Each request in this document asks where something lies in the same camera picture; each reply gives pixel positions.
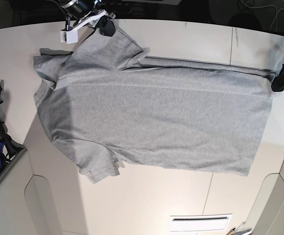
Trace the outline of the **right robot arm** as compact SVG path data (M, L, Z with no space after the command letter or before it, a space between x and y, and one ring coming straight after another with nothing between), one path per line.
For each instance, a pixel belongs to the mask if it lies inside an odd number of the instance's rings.
M66 17L65 27L61 31L65 42L68 42L69 35L77 35L78 30L84 26L98 28L103 36L114 35L116 28L112 20L115 14L96 8L98 0L54 0L53 2Z

